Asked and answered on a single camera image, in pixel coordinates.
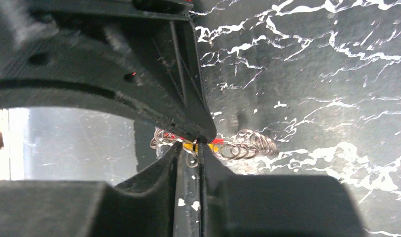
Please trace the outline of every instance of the metal spring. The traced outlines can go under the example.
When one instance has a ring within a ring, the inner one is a hole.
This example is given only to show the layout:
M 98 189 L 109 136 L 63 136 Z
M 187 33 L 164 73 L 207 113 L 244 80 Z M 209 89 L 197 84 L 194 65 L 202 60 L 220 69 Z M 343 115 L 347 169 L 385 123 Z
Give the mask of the metal spring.
M 176 141 L 183 142 L 184 144 L 193 143 L 192 141 L 178 138 L 172 133 L 157 128 L 149 146 L 153 149 L 157 149 L 163 145 L 171 146 Z M 237 132 L 232 141 L 224 141 L 221 145 L 214 145 L 212 151 L 217 158 L 224 160 L 252 159 L 257 156 L 276 156 L 279 153 L 276 144 L 269 137 L 248 129 Z
M 237 132 L 233 141 L 224 141 L 218 152 L 219 159 L 252 159 L 257 156 L 276 156 L 279 151 L 276 144 L 267 136 L 243 129 Z

